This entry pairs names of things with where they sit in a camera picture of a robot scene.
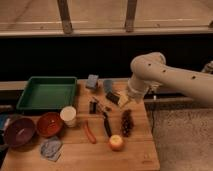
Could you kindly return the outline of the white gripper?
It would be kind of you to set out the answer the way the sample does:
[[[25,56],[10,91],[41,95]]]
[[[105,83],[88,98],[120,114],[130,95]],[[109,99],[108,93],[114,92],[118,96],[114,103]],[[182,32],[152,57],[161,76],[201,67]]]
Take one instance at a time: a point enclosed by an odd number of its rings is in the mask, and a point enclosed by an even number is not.
[[[127,83],[127,95],[136,100],[143,99],[148,92],[148,85],[141,80],[130,79]]]

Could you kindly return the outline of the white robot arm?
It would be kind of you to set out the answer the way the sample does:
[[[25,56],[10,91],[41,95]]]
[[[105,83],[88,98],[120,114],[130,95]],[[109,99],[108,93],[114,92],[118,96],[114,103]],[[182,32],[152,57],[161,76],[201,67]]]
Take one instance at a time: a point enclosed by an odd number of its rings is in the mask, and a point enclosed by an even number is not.
[[[213,74],[169,67],[159,52],[135,57],[130,68],[126,94],[132,99],[143,99],[151,85],[158,83],[213,107]]]

